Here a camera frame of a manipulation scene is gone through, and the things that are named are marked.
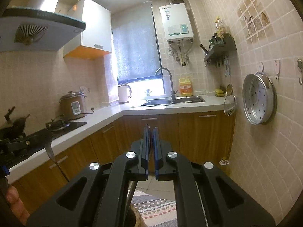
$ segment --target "range hood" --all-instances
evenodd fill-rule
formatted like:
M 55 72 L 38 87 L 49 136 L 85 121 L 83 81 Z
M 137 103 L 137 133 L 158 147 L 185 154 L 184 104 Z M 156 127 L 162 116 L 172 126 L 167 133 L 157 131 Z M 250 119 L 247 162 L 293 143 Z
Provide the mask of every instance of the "range hood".
M 0 52 L 58 51 L 85 30 L 85 22 L 29 7 L 8 8 L 0 18 Z
M 58 51 L 83 32 L 85 22 L 53 13 L 57 2 L 30 0 L 26 7 L 4 10 L 0 17 L 0 52 Z

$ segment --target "roller blind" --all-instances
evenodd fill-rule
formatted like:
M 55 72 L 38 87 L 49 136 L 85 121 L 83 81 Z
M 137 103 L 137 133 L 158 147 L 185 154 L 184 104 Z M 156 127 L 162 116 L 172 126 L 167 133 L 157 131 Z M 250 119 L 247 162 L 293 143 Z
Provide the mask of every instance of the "roller blind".
M 161 64 L 150 3 L 114 14 L 112 32 L 118 83 L 154 78 Z

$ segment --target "orange cabinet underside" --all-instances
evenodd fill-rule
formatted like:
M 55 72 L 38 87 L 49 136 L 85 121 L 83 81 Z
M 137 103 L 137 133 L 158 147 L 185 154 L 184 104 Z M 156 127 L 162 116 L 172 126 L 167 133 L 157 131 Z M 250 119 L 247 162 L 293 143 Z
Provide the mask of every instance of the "orange cabinet underside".
M 81 59 L 90 59 L 94 60 L 96 58 L 99 58 L 101 56 L 110 54 L 111 52 L 84 47 L 84 46 L 78 46 L 73 51 L 66 54 L 64 57 L 75 57 L 75 58 L 81 58 Z

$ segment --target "metal screw cap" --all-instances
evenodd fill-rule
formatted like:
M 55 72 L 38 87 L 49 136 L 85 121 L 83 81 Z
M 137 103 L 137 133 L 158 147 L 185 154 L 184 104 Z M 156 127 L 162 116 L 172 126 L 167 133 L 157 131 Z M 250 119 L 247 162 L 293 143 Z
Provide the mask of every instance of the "metal screw cap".
M 90 168 L 91 170 L 97 170 L 97 169 L 99 168 L 99 164 L 96 163 L 96 162 L 91 163 L 91 164 L 89 165 L 89 168 Z
M 169 152 L 169 153 L 167 154 L 167 156 L 170 157 L 170 158 L 175 158 L 175 157 L 178 156 L 178 154 L 177 154 L 176 152 L 174 152 L 174 151 L 171 151 L 171 152 Z
M 204 163 L 204 167 L 207 169 L 213 169 L 214 168 L 214 164 L 211 162 L 205 162 Z
M 136 153 L 133 151 L 127 152 L 126 153 L 126 157 L 128 157 L 129 159 L 132 159 L 136 156 Z

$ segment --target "wooden cabinet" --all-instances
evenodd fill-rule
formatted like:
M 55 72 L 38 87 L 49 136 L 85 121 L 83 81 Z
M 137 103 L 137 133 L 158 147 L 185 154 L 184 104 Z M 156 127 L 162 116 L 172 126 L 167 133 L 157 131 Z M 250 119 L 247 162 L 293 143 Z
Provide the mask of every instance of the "wooden cabinet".
M 234 116 L 224 112 L 179 114 L 180 152 L 190 161 L 218 163 L 229 157 Z
M 90 139 L 100 164 L 113 162 L 121 153 L 115 123 L 111 123 L 90 135 Z
M 22 189 L 19 197 L 30 213 L 67 183 L 59 169 L 51 167 L 53 163 L 51 160 L 47 161 L 13 184 L 18 192 Z
M 124 116 L 123 118 L 130 144 L 143 138 L 144 127 L 148 124 L 151 131 L 155 127 L 158 128 L 160 139 L 170 142 L 172 150 L 180 151 L 178 114 Z M 152 153 L 148 166 L 150 172 L 155 171 L 153 158 L 154 154 Z
M 92 0 L 80 0 L 68 16 L 86 22 L 86 29 L 64 46 L 64 56 L 96 59 L 112 52 L 111 13 Z
M 90 138 L 86 138 L 56 156 L 60 167 L 71 180 L 86 166 L 97 161 Z M 25 208 L 31 213 L 67 183 L 51 160 L 13 183 Z
M 170 142 L 173 151 L 185 155 L 190 161 L 218 163 L 222 157 L 229 157 L 234 119 L 234 115 L 226 117 L 223 111 L 123 116 L 57 155 L 56 159 L 71 180 L 90 163 L 110 163 L 129 151 L 132 142 L 142 139 L 144 127 L 148 124 L 151 130 L 158 128 L 160 139 Z M 153 154 L 149 160 L 149 172 L 154 172 Z M 66 183 L 60 170 L 49 160 L 13 185 L 32 213 Z
M 57 155 L 56 160 L 69 180 L 92 162 L 98 162 L 89 137 Z M 52 164 L 52 167 L 58 169 L 55 163 Z

